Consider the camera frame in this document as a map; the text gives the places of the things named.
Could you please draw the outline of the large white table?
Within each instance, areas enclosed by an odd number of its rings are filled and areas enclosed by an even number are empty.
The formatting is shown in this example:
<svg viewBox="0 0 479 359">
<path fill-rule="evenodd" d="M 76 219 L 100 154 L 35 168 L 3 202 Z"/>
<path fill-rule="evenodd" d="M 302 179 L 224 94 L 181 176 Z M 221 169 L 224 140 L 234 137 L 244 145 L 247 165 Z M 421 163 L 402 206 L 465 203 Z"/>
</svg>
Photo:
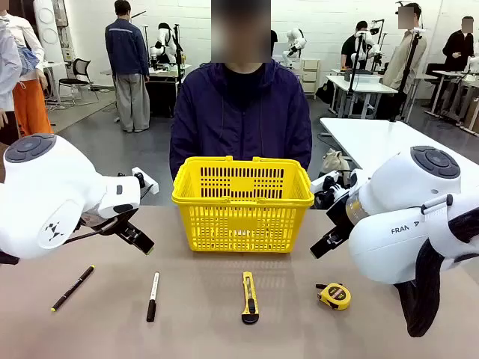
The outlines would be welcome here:
<svg viewBox="0 0 479 359">
<path fill-rule="evenodd" d="M 451 155 L 461 170 L 461 186 L 479 186 L 479 165 L 402 122 L 349 118 L 320 118 L 320 123 L 342 150 L 365 170 L 377 169 L 400 150 L 431 146 Z"/>
</svg>

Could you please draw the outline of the person in black t-shirt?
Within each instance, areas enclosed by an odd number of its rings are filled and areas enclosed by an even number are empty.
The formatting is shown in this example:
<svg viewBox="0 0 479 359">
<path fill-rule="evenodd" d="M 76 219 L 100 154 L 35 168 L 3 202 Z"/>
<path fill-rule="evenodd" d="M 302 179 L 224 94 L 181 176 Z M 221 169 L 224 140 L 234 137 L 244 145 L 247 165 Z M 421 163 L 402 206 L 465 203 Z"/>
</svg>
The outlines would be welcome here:
<svg viewBox="0 0 479 359">
<path fill-rule="evenodd" d="M 353 67 L 353 61 L 351 55 L 356 52 L 356 33 L 358 31 L 366 31 L 368 23 L 364 20 L 360 21 L 356 25 L 355 33 L 348 37 L 341 48 L 341 69 L 351 69 Z"/>
</svg>

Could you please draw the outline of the mannequin with orange pants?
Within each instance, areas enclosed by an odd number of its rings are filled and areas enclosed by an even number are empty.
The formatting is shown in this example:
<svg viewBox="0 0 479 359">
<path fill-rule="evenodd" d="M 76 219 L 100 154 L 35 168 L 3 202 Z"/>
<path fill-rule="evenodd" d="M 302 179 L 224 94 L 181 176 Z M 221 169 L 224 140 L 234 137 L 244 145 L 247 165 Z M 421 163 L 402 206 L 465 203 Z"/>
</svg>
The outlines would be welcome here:
<svg viewBox="0 0 479 359">
<path fill-rule="evenodd" d="M 43 91 L 47 80 L 43 71 L 45 52 L 37 35 L 27 19 L 8 13 L 9 2 L 0 4 L 0 19 L 7 20 L 7 27 L 16 44 L 33 53 L 39 63 L 25 75 L 20 76 L 19 83 L 13 89 L 13 102 L 16 120 L 22 135 L 36 133 L 53 133 L 47 115 Z"/>
</svg>

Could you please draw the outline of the person in beige jacket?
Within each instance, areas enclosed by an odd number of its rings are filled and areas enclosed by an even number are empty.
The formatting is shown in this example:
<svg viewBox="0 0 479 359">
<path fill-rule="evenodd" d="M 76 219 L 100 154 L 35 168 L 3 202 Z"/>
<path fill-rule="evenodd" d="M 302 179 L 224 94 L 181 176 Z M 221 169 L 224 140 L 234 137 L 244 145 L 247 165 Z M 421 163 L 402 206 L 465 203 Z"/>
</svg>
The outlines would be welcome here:
<svg viewBox="0 0 479 359">
<path fill-rule="evenodd" d="M 417 75 L 427 48 L 427 39 L 418 30 L 421 13 L 420 5 L 415 2 L 398 8 L 398 27 L 405 32 L 381 79 L 383 85 L 397 92 L 381 99 L 377 114 L 380 118 L 391 119 L 399 114 Z"/>
</svg>

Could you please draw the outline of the black mesh office chair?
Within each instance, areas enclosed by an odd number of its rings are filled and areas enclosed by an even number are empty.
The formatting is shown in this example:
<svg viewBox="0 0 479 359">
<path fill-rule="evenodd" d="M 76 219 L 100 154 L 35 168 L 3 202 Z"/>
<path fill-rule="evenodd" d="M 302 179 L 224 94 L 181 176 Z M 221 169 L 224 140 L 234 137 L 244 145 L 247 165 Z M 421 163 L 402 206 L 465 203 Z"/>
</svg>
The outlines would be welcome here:
<svg viewBox="0 0 479 359">
<path fill-rule="evenodd" d="M 71 64 L 73 71 L 72 78 L 63 78 L 58 81 L 60 88 L 70 89 L 70 101 L 72 105 L 77 105 L 78 100 L 83 100 L 83 90 L 92 91 L 93 82 L 88 75 L 88 67 L 91 61 L 81 58 L 75 59 Z"/>
</svg>

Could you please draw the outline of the white background desk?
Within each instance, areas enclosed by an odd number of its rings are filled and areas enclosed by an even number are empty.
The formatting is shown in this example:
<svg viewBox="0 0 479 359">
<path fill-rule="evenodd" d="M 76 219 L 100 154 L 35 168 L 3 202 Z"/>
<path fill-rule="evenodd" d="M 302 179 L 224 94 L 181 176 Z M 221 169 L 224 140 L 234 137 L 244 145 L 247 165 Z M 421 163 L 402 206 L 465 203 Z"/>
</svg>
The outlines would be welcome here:
<svg viewBox="0 0 479 359">
<path fill-rule="evenodd" d="M 334 88 L 329 111 L 339 118 L 375 118 L 381 97 L 397 93 L 397 90 L 381 83 L 376 75 L 357 75 L 349 82 L 344 75 L 326 78 Z M 353 114 L 354 104 L 358 100 L 362 101 L 361 114 Z"/>
</svg>

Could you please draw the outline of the white marker black cap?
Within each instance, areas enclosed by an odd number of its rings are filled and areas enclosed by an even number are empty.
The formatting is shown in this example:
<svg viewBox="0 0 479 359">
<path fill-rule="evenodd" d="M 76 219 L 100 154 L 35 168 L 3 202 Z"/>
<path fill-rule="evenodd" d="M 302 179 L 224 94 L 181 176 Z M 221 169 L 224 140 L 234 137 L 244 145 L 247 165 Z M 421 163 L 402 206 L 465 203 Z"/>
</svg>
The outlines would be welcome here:
<svg viewBox="0 0 479 359">
<path fill-rule="evenodd" d="M 159 285 L 159 272 L 156 271 L 153 276 L 153 283 L 150 291 L 150 299 L 148 302 L 147 308 L 147 322 L 153 322 L 156 316 L 156 296 L 158 292 L 158 285 Z"/>
</svg>

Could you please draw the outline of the yellow tape measure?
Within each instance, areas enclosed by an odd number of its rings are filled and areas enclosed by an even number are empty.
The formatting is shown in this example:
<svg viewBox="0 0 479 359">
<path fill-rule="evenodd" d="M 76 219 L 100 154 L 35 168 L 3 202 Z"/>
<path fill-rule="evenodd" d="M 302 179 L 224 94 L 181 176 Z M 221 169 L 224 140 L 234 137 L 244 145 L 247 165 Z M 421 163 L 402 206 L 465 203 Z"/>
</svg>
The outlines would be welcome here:
<svg viewBox="0 0 479 359">
<path fill-rule="evenodd" d="M 350 306 L 352 296 L 342 283 L 316 284 L 318 300 L 333 310 L 345 310 Z"/>
</svg>

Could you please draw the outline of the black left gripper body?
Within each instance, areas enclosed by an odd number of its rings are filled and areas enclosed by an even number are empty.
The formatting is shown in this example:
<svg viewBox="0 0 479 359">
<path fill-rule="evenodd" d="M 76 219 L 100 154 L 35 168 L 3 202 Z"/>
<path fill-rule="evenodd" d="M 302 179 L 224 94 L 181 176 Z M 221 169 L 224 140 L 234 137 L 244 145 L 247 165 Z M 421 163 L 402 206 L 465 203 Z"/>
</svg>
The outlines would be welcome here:
<svg viewBox="0 0 479 359">
<path fill-rule="evenodd" d="M 84 213 L 79 219 L 79 227 L 90 228 L 92 233 L 101 236 L 110 236 L 113 234 L 117 236 L 137 236 L 139 230 L 129 222 L 137 211 L 138 208 L 130 209 L 105 220 Z"/>
</svg>

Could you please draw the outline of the black backpack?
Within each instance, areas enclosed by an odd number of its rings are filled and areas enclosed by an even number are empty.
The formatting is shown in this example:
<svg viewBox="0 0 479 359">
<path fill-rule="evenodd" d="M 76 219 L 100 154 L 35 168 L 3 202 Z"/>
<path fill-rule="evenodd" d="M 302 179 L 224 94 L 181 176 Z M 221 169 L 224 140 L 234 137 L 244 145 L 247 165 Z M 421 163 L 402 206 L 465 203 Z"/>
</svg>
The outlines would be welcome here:
<svg viewBox="0 0 479 359">
<path fill-rule="evenodd" d="M 335 95 L 335 86 L 333 82 L 327 80 L 323 85 L 318 87 L 315 95 L 325 104 L 331 105 L 333 102 L 333 96 Z"/>
</svg>

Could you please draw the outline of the yellow black utility knife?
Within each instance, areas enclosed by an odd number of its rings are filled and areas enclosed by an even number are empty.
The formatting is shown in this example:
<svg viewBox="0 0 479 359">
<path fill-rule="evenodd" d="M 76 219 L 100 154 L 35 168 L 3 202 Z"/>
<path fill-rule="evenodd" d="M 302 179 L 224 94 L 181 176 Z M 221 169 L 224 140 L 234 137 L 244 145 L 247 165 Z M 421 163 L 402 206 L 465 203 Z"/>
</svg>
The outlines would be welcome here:
<svg viewBox="0 0 479 359">
<path fill-rule="evenodd" d="M 257 303 L 254 278 L 250 271 L 242 273 L 242 283 L 245 294 L 245 309 L 241 319 L 245 325 L 254 325 L 259 320 L 259 308 Z"/>
</svg>

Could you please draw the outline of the black pen yellow tip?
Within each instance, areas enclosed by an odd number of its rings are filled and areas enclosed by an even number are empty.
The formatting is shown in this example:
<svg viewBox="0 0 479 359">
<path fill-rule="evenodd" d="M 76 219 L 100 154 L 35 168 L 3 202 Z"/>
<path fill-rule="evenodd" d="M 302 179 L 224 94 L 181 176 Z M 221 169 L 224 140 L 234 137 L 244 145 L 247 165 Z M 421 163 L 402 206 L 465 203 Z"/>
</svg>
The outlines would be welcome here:
<svg viewBox="0 0 479 359">
<path fill-rule="evenodd" d="M 95 265 L 90 265 L 76 282 L 52 305 L 51 311 L 54 313 L 64 304 L 64 302 L 90 277 L 94 272 Z"/>
</svg>

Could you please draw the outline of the beige cloth bag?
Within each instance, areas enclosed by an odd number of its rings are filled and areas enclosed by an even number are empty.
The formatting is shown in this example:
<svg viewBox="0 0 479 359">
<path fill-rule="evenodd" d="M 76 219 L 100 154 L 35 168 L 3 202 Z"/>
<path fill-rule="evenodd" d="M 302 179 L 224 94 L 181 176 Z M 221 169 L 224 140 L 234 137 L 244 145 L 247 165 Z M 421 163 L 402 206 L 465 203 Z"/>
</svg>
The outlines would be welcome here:
<svg viewBox="0 0 479 359">
<path fill-rule="evenodd" d="M 343 157 L 341 151 L 333 150 L 332 148 L 323 156 L 323 165 L 321 167 L 322 173 L 329 173 L 331 171 L 349 171 L 350 166 L 348 161 Z"/>
</svg>

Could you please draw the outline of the yellow plastic shopping basket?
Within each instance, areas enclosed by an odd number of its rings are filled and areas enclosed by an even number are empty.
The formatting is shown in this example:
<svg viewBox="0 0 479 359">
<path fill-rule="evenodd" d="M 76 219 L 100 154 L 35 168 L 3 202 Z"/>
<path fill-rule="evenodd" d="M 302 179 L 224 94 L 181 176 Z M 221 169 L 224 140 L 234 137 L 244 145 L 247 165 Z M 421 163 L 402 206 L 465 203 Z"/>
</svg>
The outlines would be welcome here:
<svg viewBox="0 0 479 359">
<path fill-rule="evenodd" d="M 190 157 L 172 200 L 192 251 L 290 253 L 314 203 L 310 187 L 296 160 Z"/>
</svg>

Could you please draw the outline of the short black tripod stand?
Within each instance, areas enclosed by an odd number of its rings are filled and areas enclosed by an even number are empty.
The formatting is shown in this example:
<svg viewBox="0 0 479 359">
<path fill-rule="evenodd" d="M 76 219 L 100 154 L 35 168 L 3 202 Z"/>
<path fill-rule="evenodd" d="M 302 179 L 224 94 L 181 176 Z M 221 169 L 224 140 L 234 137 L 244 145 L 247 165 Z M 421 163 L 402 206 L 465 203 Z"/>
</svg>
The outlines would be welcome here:
<svg viewBox="0 0 479 359">
<path fill-rule="evenodd" d="M 348 94 L 350 96 L 353 95 L 353 84 L 354 84 L 354 80 L 355 80 L 355 77 L 356 77 L 356 72 L 357 72 L 360 57 L 361 57 L 362 44 L 364 43 L 365 38 L 366 38 L 366 31 L 359 31 L 356 35 L 357 48 L 356 48 L 356 53 L 354 54 L 355 57 L 354 57 L 354 62 L 353 62 L 353 69 L 352 69 L 351 76 L 350 76 L 350 86 L 349 86 L 349 90 L 348 90 Z"/>
</svg>

